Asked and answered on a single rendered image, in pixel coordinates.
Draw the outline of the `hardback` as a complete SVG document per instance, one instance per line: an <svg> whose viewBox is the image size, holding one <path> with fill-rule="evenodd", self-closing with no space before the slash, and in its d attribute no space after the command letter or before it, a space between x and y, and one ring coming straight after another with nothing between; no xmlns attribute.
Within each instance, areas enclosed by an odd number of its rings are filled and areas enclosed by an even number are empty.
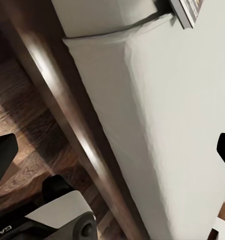
<svg viewBox="0 0 225 240"><path fill-rule="evenodd" d="M183 29L194 28L204 0L168 0Z"/></svg>

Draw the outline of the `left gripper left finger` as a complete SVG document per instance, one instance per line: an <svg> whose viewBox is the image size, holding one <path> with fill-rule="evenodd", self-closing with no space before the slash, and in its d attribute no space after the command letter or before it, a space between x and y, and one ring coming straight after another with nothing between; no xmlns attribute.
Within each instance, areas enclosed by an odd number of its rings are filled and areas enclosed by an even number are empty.
<svg viewBox="0 0 225 240"><path fill-rule="evenodd" d="M14 133L0 136L0 181L19 152Z"/></svg>

